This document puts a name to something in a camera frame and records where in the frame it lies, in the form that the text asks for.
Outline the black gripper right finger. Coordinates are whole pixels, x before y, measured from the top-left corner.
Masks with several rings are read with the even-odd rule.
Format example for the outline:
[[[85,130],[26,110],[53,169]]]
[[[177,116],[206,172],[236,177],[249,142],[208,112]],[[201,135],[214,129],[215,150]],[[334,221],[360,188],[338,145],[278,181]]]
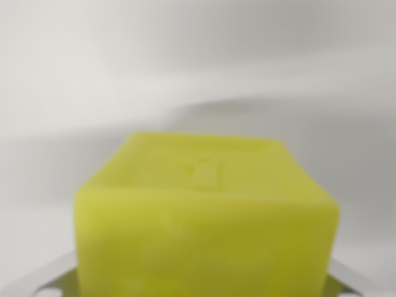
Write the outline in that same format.
[[[336,259],[330,261],[324,296],[362,296],[364,277]]]

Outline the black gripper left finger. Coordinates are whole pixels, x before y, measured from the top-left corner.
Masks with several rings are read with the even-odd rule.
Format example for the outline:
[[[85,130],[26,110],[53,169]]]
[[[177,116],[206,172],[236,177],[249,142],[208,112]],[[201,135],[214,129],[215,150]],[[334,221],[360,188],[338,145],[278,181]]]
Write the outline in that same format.
[[[40,268],[33,296],[80,296],[76,253],[69,252]]]

